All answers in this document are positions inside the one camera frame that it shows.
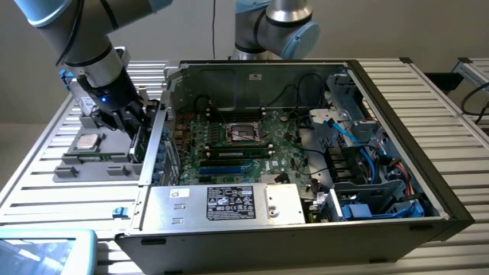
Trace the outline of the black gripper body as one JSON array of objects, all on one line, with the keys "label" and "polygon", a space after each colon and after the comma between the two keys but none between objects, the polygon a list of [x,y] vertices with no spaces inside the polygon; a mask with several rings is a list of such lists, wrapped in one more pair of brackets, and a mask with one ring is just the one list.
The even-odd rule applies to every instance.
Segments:
[{"label": "black gripper body", "polygon": [[114,80],[101,87],[93,87],[90,85],[89,74],[85,71],[81,71],[80,85],[94,101],[97,109],[105,112],[120,110],[122,116],[128,120],[128,126],[134,126],[133,107],[134,102],[141,97],[137,94],[126,68],[122,67]]}]

